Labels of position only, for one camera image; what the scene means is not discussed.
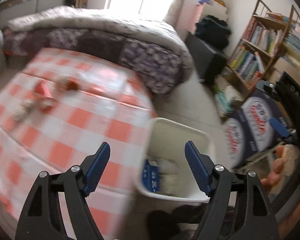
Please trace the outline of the person right hand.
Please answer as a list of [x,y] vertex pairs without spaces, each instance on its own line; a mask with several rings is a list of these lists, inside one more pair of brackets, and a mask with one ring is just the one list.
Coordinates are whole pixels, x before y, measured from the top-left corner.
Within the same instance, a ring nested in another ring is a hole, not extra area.
[[275,149],[277,159],[272,163],[272,171],[261,180],[263,188],[268,194],[278,195],[285,185],[285,181],[292,177],[300,160],[300,150],[294,145],[280,145]]

